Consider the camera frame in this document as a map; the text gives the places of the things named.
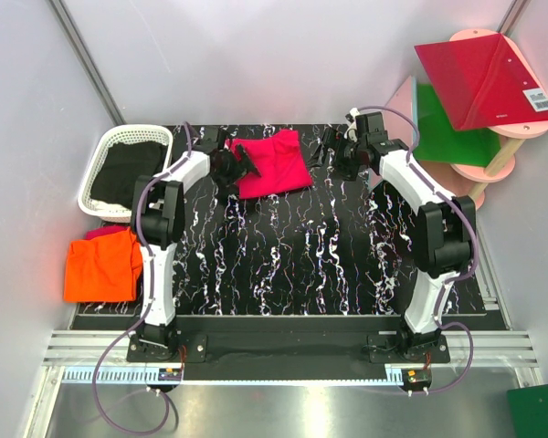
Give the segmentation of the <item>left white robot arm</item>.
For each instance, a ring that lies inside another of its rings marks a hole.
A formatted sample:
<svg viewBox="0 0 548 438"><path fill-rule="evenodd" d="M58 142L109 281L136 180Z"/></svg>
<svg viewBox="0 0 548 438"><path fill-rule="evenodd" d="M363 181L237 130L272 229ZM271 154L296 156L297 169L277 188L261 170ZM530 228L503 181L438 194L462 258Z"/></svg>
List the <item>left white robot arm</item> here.
<svg viewBox="0 0 548 438"><path fill-rule="evenodd" d="M234 144L224 128L205 130L193 140L184 125L187 149L174 163L153 176L141 176L134 186L131 228L142 254L142 313L129 329L128 360L169 361L184 356L175 327L173 261L184 234L185 195L209 177L218 192L229 196L243 177L259 175L243 146Z"/></svg>

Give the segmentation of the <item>magenta pink towel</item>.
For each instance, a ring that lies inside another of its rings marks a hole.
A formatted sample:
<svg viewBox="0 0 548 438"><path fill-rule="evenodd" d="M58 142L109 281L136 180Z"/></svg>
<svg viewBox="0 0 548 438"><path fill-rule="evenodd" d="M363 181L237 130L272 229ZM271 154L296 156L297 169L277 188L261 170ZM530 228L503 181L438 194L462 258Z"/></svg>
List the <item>magenta pink towel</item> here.
<svg viewBox="0 0 548 438"><path fill-rule="evenodd" d="M297 130L280 130L263 140L233 139L227 145L232 147L238 159L240 155L235 147L241 145L260 173L260 176L249 173L237 183L241 200L292 192L312 185Z"/></svg>

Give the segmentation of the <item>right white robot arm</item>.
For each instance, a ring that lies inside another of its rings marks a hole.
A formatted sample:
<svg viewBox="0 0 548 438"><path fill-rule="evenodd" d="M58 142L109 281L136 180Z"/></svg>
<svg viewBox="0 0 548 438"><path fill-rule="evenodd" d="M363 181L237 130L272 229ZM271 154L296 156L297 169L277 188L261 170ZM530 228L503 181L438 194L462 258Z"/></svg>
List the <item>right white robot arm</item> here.
<svg viewBox="0 0 548 438"><path fill-rule="evenodd" d="M446 190L419 166L411 147L390 138L383 113L382 107L353 109L347 130L326 127L312 163L320 167L331 157L334 170L345 181L354 180L362 168L370 169L408 203L416 233L412 238L416 282L395 339L384 352L394 351L413 362L437 348L450 289L476 268L476 205L471 197Z"/></svg>

